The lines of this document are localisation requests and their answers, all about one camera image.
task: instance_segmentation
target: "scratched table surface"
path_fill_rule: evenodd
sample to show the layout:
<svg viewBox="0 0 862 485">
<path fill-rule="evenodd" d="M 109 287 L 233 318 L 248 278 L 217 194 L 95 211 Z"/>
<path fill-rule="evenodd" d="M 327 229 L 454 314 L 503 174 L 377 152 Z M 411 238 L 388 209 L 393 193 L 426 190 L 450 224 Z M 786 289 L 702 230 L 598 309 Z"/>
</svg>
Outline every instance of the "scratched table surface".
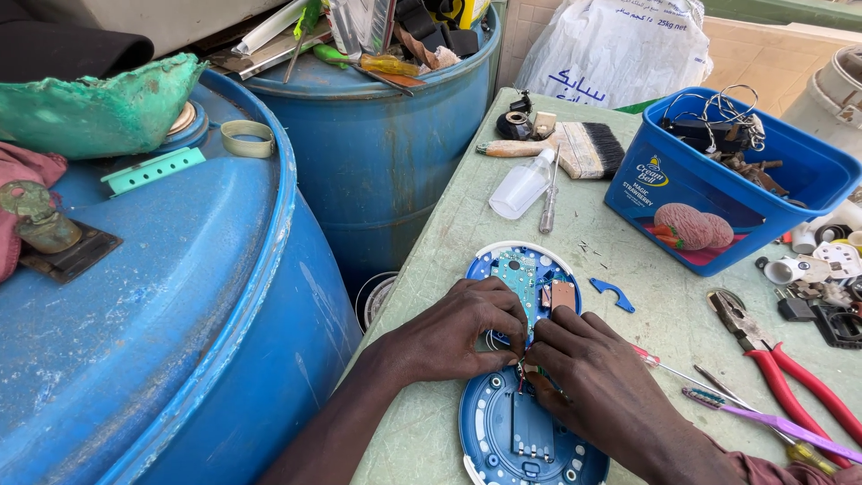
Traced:
<svg viewBox="0 0 862 485">
<path fill-rule="evenodd" d="M 735 339 L 707 307 L 705 295 L 710 288 L 725 287 L 735 292 L 751 314 L 775 338 L 784 341 L 789 356 L 831 387 L 857 416 L 862 416 L 862 386 L 858 384 L 862 381 L 862 354 L 828 347 L 813 324 L 785 322 L 776 310 L 774 286 L 754 266 L 757 256 L 775 259 L 788 249 L 770 244 L 716 276 L 697 276 L 604 204 L 608 182 L 571 180 L 562 171 L 551 234 L 542 235 L 537 229 L 544 198 L 516 221 L 499 217 L 488 206 L 488 197 L 522 159 L 491 158 L 475 153 L 473 147 L 478 142 L 499 139 L 494 121 L 517 98 L 510 88 L 497 96 L 360 349 L 442 297 L 464 276 L 477 250 L 498 241 L 522 240 L 544 246 L 568 262 L 580 286 L 584 310 L 604 318 L 627 340 L 696 378 L 699 375 L 692 365 L 701 364 L 761 412 L 783 415 L 754 360 L 742 355 Z M 557 121 L 607 123 L 624 147 L 640 126 L 640 116 L 538 95 L 531 98 L 536 110 L 556 113 Z M 592 250 L 584 253 L 578 246 L 581 240 L 602 255 Z M 636 313 L 629 314 L 615 306 L 616 296 L 612 292 L 600 294 L 588 282 L 590 277 L 617 285 L 631 300 Z M 685 398 L 680 389 L 686 381 L 662 368 L 653 369 L 652 375 L 673 405 L 724 447 L 786 464 L 783 447 L 764 427 L 728 413 L 710 411 Z M 858 449 L 851 446 L 853 440 L 813 394 L 792 378 L 788 381 L 803 406 L 833 440 Z M 458 431 L 464 386 L 464 381 L 447 381 L 405 388 L 381 421 L 353 483 L 471 483 L 464 471 Z M 642 438 L 648 446 L 649 437 Z M 612 463 L 607 483 L 643 482 Z"/>
</svg>

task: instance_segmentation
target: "cream bell logo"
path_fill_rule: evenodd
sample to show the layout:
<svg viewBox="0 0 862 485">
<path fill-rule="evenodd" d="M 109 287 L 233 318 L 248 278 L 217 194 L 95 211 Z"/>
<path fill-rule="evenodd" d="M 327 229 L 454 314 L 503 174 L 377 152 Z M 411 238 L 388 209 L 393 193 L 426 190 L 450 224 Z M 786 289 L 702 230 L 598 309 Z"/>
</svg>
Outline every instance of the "cream bell logo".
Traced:
<svg viewBox="0 0 862 485">
<path fill-rule="evenodd" d="M 653 155 L 651 159 L 649 159 L 649 163 L 646 165 L 640 164 L 636 168 L 638 169 L 638 181 L 640 181 L 645 186 L 652 187 L 661 187 L 667 185 L 667 175 L 661 171 L 659 168 L 659 157 L 657 155 Z"/>
</svg>

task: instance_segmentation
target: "small plastic bottle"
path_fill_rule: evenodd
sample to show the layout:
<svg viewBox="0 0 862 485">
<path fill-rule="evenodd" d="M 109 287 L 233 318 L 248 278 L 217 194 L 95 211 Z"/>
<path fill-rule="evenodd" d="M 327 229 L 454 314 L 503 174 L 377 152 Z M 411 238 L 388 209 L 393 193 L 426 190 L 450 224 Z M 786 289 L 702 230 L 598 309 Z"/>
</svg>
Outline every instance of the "small plastic bottle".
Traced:
<svg viewBox="0 0 862 485">
<path fill-rule="evenodd" d="M 512 167 L 506 178 L 490 196 L 491 209 L 507 219 L 515 220 L 551 185 L 551 163 L 554 152 L 545 148 L 531 161 Z"/>
</svg>

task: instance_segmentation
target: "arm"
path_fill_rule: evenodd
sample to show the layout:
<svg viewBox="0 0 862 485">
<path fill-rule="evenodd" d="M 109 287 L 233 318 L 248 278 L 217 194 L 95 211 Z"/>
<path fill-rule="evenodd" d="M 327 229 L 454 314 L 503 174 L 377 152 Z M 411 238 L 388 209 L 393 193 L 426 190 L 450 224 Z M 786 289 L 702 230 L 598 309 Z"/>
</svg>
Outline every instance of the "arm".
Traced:
<svg viewBox="0 0 862 485">
<path fill-rule="evenodd" d="M 733 465 L 677 412 L 622 337 L 593 313 L 554 309 L 534 327 L 527 363 L 536 399 L 581 438 L 650 485 L 742 485 Z"/>
<path fill-rule="evenodd" d="M 521 301 L 498 278 L 459 281 L 443 299 L 362 352 L 258 484 L 349 483 L 402 388 L 418 381 L 471 379 L 517 362 L 526 323 Z M 511 350 L 474 349 L 479 335 L 492 329 L 509 336 Z"/>
</svg>

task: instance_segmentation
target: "red plier handles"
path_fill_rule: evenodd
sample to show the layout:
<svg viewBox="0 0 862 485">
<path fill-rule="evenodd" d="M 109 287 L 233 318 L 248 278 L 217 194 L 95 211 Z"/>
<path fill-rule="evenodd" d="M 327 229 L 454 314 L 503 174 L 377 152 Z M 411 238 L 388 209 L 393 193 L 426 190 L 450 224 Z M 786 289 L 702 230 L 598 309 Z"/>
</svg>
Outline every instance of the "red plier handles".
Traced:
<svg viewBox="0 0 862 485">
<path fill-rule="evenodd" d="M 847 433 L 853 437 L 860 446 L 862 446 L 862 423 L 853 416 L 850 409 L 844 404 L 841 399 L 832 392 L 832 389 L 817 379 L 806 368 L 799 365 L 781 350 L 781 342 L 779 342 L 772 352 L 766 350 L 749 350 L 745 353 L 746 356 L 752 357 L 760 366 L 760 371 L 766 378 L 766 383 L 781 404 L 781 407 L 787 412 L 790 418 L 801 427 L 821 436 L 832 440 L 828 434 L 814 421 L 805 408 L 796 399 L 796 396 L 790 391 L 787 385 L 787 380 L 784 378 L 782 370 L 793 376 L 797 381 L 800 381 L 807 387 L 817 399 L 835 416 L 835 419 L 841 424 Z M 838 457 L 833 453 L 823 452 L 823 455 L 841 466 L 841 468 L 850 468 L 850 462 L 846 458 Z"/>
</svg>

